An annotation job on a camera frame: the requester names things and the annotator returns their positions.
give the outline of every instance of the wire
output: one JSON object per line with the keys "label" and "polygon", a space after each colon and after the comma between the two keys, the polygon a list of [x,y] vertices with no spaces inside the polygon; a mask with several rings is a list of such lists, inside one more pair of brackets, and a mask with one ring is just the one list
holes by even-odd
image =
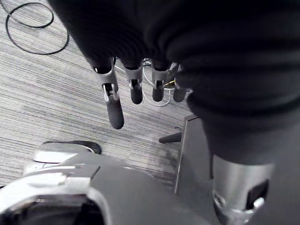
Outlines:
{"label": "wire", "polygon": [[[64,50],[66,48],[66,46],[68,45],[69,43],[69,40],[70,40],[70,35],[69,35],[69,32],[67,31],[67,39],[64,43],[64,45],[56,50],[56,51],[53,51],[53,52],[33,52],[33,51],[29,51],[21,46],[19,46],[11,37],[10,33],[9,33],[9,29],[8,29],[8,21],[11,18],[13,18],[15,21],[17,21],[18,23],[22,24],[23,26],[26,26],[26,27],[30,27],[30,28],[45,28],[47,26],[49,26],[50,24],[53,23],[54,21],[54,13],[53,13],[53,10],[50,9],[47,5],[43,4],[43,3],[40,3],[40,2],[28,2],[28,3],[25,3],[25,4],[22,4],[22,5],[19,5],[18,7],[14,8],[13,10],[11,10],[10,12],[5,8],[5,6],[3,5],[3,2],[2,0],[0,0],[0,5],[2,6],[2,8],[4,9],[4,11],[7,13],[7,17],[6,17],[6,21],[5,21],[5,30],[6,30],[6,33],[7,33],[7,36],[8,38],[10,39],[10,41],[16,46],[18,47],[19,49],[27,52],[27,53],[31,53],[31,54],[36,54],[36,55],[51,55],[51,54],[55,54],[55,53],[59,53],[61,52],[62,50]],[[46,23],[46,24],[43,24],[43,25],[39,25],[39,26],[33,26],[33,25],[30,25],[30,24],[27,24],[27,23],[24,23],[22,21],[19,21],[18,19],[16,19],[14,16],[13,16],[13,13],[15,11],[17,11],[18,9],[24,7],[24,6],[28,6],[28,5],[41,5],[43,7],[45,7],[46,9],[49,10],[49,12],[51,13],[51,20]]]}

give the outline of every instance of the robotic hand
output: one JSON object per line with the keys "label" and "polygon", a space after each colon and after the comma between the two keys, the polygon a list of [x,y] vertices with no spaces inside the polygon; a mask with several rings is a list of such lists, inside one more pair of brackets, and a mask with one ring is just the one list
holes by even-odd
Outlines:
{"label": "robotic hand", "polygon": [[114,128],[124,120],[113,58],[134,103],[152,60],[153,99],[180,64],[180,88],[203,121],[213,156],[214,204],[224,225],[246,223],[266,200],[273,166],[299,122],[298,1],[50,0],[97,73]]}

